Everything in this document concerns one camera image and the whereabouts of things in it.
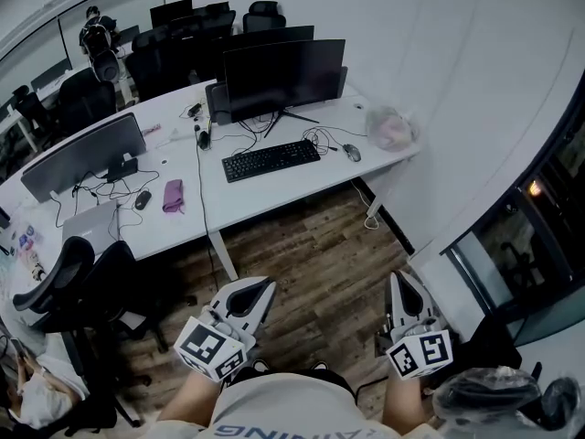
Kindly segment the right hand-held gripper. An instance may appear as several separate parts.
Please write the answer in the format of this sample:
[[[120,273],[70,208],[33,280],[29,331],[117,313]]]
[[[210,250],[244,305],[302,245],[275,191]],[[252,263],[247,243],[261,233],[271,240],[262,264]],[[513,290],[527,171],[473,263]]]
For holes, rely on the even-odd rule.
[[[392,345],[386,355],[402,380],[423,377],[453,362],[452,342],[444,316],[431,293],[415,276],[397,271],[390,276]],[[439,322],[410,326],[412,318]]]

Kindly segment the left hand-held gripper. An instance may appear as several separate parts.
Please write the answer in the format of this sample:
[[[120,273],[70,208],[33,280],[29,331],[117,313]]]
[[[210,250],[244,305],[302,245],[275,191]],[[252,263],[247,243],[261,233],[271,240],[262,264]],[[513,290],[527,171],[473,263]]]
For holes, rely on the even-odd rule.
[[[226,284],[212,299],[213,309],[205,306],[199,317],[188,319],[175,352],[190,369],[212,381],[235,374],[256,345],[255,332],[267,318],[276,286],[267,276]]]

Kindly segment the person's left forearm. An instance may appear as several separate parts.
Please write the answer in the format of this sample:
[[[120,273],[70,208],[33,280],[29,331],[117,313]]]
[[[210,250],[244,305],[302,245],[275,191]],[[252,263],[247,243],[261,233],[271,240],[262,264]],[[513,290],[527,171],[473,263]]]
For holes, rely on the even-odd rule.
[[[157,421],[181,421],[209,427],[220,392],[220,383],[192,371]]]

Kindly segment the person's right forearm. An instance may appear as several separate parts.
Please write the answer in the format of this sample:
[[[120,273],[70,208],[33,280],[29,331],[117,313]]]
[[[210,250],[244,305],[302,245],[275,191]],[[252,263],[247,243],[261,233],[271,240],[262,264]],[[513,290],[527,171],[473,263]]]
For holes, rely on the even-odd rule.
[[[420,378],[402,380],[390,375],[386,381],[381,422],[399,434],[427,423],[432,414],[421,394]]]

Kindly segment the white desk leg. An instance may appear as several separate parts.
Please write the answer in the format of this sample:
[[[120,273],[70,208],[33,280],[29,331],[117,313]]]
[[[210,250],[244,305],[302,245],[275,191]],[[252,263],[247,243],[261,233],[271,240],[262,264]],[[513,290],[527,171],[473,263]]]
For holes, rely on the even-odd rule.
[[[229,256],[221,233],[219,231],[213,231],[208,234],[208,237],[230,281],[237,281],[239,276]]]

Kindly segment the person's black shorts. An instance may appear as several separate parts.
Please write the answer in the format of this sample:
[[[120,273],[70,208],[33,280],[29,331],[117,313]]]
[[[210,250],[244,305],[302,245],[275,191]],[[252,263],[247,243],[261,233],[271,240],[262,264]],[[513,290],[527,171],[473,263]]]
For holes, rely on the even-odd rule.
[[[296,375],[328,382],[330,384],[334,384],[348,391],[352,395],[354,401],[357,402],[357,395],[354,393],[354,391],[347,383],[347,381],[342,376],[333,372],[330,369],[329,370],[298,369],[292,372],[279,372],[274,369],[270,369],[268,372],[259,373],[255,371],[251,366],[249,366],[242,368],[235,376],[231,378],[231,380],[226,380],[224,389],[234,386],[246,380],[254,380],[263,377],[274,377],[276,375]]]

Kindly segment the person's white printed shirt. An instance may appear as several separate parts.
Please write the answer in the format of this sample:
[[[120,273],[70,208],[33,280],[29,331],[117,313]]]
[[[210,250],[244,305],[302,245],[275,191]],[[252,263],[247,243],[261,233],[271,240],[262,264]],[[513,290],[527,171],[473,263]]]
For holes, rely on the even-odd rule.
[[[423,424],[407,434],[368,420],[352,395],[296,375],[246,380],[218,397],[209,427],[156,422],[141,439],[443,439]]]

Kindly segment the black bundle in clear plastic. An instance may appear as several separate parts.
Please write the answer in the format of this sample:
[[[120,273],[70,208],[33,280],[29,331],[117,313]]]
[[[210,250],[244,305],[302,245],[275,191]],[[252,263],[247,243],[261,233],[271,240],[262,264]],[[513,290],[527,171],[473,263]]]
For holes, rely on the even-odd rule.
[[[432,395],[435,415],[450,426],[478,430],[516,420],[545,427],[538,381],[542,365],[532,372],[500,366],[471,368],[447,379]]]

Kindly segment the purple cloth pouch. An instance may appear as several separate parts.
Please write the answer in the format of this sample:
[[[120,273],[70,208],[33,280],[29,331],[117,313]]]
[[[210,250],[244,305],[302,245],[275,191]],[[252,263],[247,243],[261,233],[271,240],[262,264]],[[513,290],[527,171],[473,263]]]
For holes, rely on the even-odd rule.
[[[182,212],[184,206],[183,181],[173,179],[165,184],[162,210],[164,213]]]

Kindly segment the dark framed glass window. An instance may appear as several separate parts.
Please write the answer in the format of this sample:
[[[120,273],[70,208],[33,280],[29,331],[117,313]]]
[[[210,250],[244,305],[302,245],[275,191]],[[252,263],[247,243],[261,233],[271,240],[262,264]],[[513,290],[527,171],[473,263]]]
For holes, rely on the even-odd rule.
[[[447,255],[518,346],[585,320],[585,101]]]

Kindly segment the black office chair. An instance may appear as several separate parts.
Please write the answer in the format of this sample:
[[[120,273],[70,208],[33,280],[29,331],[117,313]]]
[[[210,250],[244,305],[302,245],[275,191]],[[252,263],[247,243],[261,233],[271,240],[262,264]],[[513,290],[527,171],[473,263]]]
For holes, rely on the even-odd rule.
[[[112,83],[100,81],[92,68],[65,80],[58,92],[58,122],[65,134],[75,134],[117,113]]]
[[[96,429],[115,425],[118,416],[140,426],[115,395],[132,378],[117,354],[117,338],[138,340],[151,332],[159,352],[166,353],[168,345],[159,326],[163,299],[154,277],[138,267],[125,241],[96,255],[87,240],[67,239],[48,275],[12,303],[18,312],[40,316],[33,329],[62,336],[72,367],[90,392],[66,422],[68,435],[88,426],[90,411],[98,417]]]
[[[33,136],[42,140],[42,148],[53,146],[58,140],[58,122],[55,114],[48,110],[26,85],[14,90],[13,95],[16,110],[26,119]]]
[[[202,30],[202,17],[197,15],[183,16],[168,23],[170,38],[185,39],[195,37]]]
[[[141,102],[190,85],[184,48],[163,27],[136,36],[125,65]]]
[[[234,10],[203,16],[201,18],[202,39],[213,40],[221,37],[229,37],[232,34],[235,17],[236,12]]]
[[[243,32],[258,32],[286,27],[286,18],[276,1],[253,2],[242,18]]]

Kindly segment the black keyboard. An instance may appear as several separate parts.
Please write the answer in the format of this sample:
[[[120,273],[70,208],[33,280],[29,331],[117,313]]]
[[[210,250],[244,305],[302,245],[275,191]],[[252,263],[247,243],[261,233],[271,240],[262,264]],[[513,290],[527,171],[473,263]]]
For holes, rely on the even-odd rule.
[[[227,181],[233,183],[319,160],[314,145],[302,140],[236,154],[224,158],[222,165]]]

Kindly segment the silver laptop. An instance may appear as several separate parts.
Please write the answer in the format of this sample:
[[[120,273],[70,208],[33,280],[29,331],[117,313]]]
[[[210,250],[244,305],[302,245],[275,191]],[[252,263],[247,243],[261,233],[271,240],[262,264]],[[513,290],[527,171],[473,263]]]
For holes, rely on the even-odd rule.
[[[113,199],[65,221],[62,242],[71,237],[88,241],[96,255],[120,239],[118,202]]]

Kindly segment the round black cushion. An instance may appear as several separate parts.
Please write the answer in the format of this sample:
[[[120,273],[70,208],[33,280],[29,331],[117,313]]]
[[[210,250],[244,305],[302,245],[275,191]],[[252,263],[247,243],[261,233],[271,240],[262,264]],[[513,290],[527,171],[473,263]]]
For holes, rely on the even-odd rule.
[[[540,399],[540,426],[547,431],[572,428],[580,422],[581,387],[569,376],[553,380]]]

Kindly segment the white power strip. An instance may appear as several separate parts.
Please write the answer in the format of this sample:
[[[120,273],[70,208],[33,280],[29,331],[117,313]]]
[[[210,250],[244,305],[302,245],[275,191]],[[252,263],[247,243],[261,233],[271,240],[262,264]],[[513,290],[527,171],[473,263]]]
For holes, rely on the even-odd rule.
[[[170,135],[165,140],[158,143],[155,148],[160,149],[166,145],[190,139],[193,136],[194,135],[191,132],[179,132],[177,129],[174,129],[173,132],[170,133]]]

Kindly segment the black docking box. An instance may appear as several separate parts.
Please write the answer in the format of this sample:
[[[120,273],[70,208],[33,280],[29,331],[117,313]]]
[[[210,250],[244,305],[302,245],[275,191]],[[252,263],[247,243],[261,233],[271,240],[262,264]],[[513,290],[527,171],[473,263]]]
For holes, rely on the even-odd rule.
[[[138,159],[129,154],[115,156],[108,163],[105,179],[113,183],[138,172]]]

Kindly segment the clear plastic bag with contents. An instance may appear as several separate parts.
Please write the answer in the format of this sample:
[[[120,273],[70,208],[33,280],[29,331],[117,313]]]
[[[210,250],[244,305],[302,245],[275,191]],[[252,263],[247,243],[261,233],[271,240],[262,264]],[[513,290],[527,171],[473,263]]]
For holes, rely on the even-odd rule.
[[[369,108],[366,113],[367,140],[377,148],[398,152],[417,141],[418,132],[395,109],[386,105]]]

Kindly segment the black left side monitor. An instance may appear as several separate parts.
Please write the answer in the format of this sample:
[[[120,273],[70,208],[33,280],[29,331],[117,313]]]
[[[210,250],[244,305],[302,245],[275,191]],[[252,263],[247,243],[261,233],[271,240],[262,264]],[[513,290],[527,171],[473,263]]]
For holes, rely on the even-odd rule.
[[[59,145],[34,165],[27,167],[21,182],[40,203],[79,183],[88,172],[98,173],[118,165],[128,155],[146,151],[138,122],[127,113],[75,139]]]

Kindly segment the scattered colourful stickers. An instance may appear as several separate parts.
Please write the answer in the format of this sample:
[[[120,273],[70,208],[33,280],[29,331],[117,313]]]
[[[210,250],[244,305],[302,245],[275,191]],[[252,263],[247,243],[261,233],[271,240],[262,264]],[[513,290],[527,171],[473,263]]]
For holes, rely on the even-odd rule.
[[[36,227],[25,221],[9,231],[8,238],[10,254],[24,264],[33,281],[42,282],[47,276],[38,254],[44,241],[43,235]]]

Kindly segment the black curved monitor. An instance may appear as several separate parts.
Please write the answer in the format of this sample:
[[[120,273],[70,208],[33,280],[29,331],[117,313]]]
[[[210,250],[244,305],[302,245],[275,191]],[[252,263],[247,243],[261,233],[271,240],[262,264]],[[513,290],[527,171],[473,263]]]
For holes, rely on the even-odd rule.
[[[221,37],[211,42],[211,60],[217,81],[225,80],[225,64],[223,54],[227,51],[250,48],[274,43],[313,40],[314,26],[282,27],[269,30]]]
[[[343,39],[300,40],[224,53],[231,121],[339,97],[343,87]]]

